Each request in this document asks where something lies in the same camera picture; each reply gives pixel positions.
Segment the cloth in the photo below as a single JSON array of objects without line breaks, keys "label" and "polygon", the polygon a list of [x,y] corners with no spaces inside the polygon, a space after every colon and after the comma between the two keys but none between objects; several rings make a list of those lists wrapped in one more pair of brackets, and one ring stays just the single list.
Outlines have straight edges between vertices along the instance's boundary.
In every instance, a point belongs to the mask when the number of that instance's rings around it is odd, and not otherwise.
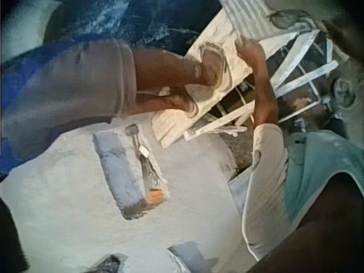
[{"label": "cloth", "polygon": [[242,223],[252,255],[263,258],[295,231],[335,174],[348,173],[364,195],[363,156],[331,131],[294,133],[285,148],[277,125],[258,126]]},{"label": "cloth", "polygon": [[2,77],[0,172],[63,132],[128,115],[136,92],[133,53],[121,40],[79,38],[21,56]]}]

